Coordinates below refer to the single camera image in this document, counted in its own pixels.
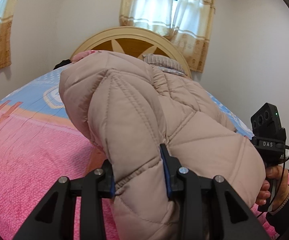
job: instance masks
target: screw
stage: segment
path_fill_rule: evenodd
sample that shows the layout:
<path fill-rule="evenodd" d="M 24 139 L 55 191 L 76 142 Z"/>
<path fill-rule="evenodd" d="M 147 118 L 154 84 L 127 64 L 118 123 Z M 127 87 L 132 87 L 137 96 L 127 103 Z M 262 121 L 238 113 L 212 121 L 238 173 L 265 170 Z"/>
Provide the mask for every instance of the screw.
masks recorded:
<path fill-rule="evenodd" d="M 103 169 L 95 169 L 94 174 L 95 175 L 101 175 L 103 173 Z"/>
<path fill-rule="evenodd" d="M 181 168 L 179 169 L 179 172 L 180 172 L 181 174 L 187 174 L 187 173 L 189 172 L 189 169 L 186 168 L 186 167 L 181 167 Z"/>
<path fill-rule="evenodd" d="M 58 182 L 60 183 L 66 183 L 68 181 L 68 178 L 66 176 L 62 176 L 58 179 Z"/>
<path fill-rule="evenodd" d="M 218 183 L 222 183 L 224 182 L 224 177 L 222 177 L 221 175 L 217 175 L 214 177 L 215 181 Z"/>

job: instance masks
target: wooden headboard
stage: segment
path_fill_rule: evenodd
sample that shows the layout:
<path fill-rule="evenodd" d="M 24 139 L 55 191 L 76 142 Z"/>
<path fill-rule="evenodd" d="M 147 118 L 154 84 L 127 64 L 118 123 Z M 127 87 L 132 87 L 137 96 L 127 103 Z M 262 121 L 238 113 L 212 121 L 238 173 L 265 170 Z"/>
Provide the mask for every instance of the wooden headboard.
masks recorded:
<path fill-rule="evenodd" d="M 181 52 L 166 38 L 146 29 L 123 26 L 102 31 L 81 44 L 72 57 L 90 49 L 120 52 L 139 59 L 149 53 L 164 55 L 178 61 L 191 78 L 189 66 Z"/>

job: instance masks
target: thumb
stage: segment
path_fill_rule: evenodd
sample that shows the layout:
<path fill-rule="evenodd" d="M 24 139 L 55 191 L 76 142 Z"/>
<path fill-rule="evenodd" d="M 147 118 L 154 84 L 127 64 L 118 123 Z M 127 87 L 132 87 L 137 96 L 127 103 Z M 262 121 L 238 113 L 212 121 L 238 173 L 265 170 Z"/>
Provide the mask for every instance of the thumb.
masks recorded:
<path fill-rule="evenodd" d="M 269 179 L 281 179 L 282 167 L 273 166 L 266 168 L 266 176 Z"/>

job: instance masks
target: striped pillowcase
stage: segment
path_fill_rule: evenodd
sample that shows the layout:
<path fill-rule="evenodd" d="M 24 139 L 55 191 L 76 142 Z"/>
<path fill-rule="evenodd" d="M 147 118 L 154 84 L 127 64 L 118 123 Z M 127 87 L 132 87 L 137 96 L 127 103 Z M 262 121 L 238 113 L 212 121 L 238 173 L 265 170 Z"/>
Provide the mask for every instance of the striped pillowcase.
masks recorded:
<path fill-rule="evenodd" d="M 185 74 L 183 67 L 174 59 L 162 55 L 146 54 L 143 55 L 143 61 L 149 65 L 165 67 L 180 71 Z"/>
<path fill-rule="evenodd" d="M 181 77 L 185 77 L 186 76 L 183 72 L 175 70 L 175 69 L 172 69 L 172 68 L 166 68 L 166 67 L 158 67 L 158 68 L 162 72 L 165 72 L 165 73 L 170 73 L 170 74 L 174 74 L 174 75 L 181 76 Z"/>

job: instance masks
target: pink puffer jacket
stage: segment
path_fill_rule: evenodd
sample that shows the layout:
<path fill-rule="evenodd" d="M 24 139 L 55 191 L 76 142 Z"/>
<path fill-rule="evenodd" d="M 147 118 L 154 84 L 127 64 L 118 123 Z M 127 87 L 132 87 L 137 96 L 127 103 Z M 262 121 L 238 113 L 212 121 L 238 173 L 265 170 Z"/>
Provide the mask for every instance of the pink puffer jacket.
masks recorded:
<path fill-rule="evenodd" d="M 64 70 L 59 92 L 72 123 L 112 164 L 121 240 L 175 238 L 179 208 L 166 195 L 161 143 L 196 174 L 223 175 L 254 204 L 262 159 L 197 82 L 102 51 Z"/>

